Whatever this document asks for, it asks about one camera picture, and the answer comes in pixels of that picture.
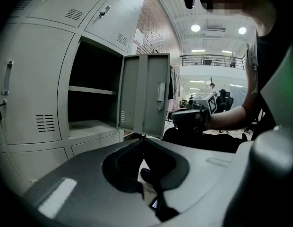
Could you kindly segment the black balcony railing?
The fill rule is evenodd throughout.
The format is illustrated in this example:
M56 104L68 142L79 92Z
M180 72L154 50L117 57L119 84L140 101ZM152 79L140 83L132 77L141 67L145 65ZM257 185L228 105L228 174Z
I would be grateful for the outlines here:
M230 67L231 55L215 55L215 54L201 54L201 55L182 55L182 66L223 66ZM245 69L246 56L235 57L236 69Z

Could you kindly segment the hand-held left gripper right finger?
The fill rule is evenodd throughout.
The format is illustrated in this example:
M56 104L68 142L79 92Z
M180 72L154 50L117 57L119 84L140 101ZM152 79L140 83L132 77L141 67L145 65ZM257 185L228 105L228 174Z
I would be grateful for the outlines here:
M161 221L150 211L146 227L293 227L293 129L264 132L234 154L151 143L183 156L190 170L163 192L177 215Z

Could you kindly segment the black office chair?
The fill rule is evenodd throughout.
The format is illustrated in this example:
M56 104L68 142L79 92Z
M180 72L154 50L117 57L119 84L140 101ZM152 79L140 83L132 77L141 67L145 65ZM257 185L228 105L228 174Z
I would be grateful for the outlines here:
M219 91L220 95L216 98L217 111L216 113L222 113L224 111L229 111L233 105L233 97L231 97L230 92L225 89Z

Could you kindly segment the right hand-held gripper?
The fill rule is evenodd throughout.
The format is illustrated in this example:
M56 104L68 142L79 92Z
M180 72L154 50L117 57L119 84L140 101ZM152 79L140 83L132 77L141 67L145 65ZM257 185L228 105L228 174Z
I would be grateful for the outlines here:
M192 124L196 118L198 130L203 131L217 110L215 95L213 93L197 94L189 100L187 108L171 112L174 126L181 127Z

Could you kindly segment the ceiling air conditioner unit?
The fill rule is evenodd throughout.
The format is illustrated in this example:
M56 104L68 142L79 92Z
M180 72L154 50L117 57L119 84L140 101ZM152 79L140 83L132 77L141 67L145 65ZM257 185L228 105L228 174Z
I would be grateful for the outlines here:
M207 26L205 31L207 32L219 32L219 33L225 33L226 29L223 27L213 27L213 26Z

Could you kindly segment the grey locker door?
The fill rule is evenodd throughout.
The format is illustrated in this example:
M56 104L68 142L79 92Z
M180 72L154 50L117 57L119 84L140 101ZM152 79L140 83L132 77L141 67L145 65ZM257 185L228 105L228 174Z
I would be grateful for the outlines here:
M123 57L117 127L161 138L167 113L170 81L170 54L136 54ZM165 98L157 102L158 84L165 83Z

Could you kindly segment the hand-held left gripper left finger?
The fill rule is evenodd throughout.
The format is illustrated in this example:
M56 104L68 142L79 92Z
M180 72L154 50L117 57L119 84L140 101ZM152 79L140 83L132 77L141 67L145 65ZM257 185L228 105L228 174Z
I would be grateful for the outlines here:
M142 194L114 188L102 170L104 159L130 141L72 157L25 194L30 215L42 227L155 227L160 220Z

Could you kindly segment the hanging clothes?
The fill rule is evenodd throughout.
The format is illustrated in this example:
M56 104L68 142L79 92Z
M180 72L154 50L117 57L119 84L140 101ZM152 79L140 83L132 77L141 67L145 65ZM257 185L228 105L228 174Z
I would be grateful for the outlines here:
M168 106L167 114L172 110L178 109L180 106L181 96L181 79L178 74L178 67L170 66L170 81L168 90Z

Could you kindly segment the white paper wall notice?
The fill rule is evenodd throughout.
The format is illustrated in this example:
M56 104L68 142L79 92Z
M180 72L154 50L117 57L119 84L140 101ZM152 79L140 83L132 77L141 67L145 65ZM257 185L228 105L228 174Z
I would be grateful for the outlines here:
M136 28L133 42L139 46L142 46L143 41L144 41L144 34L138 28Z

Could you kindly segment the person's black trousers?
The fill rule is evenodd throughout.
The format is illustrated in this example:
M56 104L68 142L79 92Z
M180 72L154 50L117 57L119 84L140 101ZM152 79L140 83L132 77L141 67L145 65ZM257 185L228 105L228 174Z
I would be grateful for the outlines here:
M184 131L176 128L169 128L164 133L162 140L190 148L227 153L236 153L239 145L248 141L244 133L242 139L240 139L228 134L203 134L195 133L193 130Z

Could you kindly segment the grey metal locker cabinet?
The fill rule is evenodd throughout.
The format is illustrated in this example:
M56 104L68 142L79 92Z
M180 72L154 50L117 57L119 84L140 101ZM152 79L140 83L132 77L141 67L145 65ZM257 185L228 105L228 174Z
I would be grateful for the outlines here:
M122 59L143 0L20 0L0 33L0 174L15 193L72 157L123 141ZM106 15L99 18L100 11ZM14 61L9 95L1 95ZM69 91L69 86L117 95Z

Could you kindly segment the person's right forearm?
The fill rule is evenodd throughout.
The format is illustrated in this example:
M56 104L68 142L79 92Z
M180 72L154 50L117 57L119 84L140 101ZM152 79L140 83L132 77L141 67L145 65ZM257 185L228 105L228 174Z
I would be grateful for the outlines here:
M247 111L243 106L235 107L229 111L212 115L208 130L236 130L242 128L247 121Z

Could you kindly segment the person's dark shirt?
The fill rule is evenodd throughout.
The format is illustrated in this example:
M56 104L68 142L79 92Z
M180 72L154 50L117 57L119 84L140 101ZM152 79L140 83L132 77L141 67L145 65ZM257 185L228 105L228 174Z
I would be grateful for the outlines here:
M253 95L256 98L256 106L267 109L261 89L268 83L282 62L291 39L282 35L282 29L273 28L264 36L255 35L253 42L247 50L247 57L252 68L256 82Z

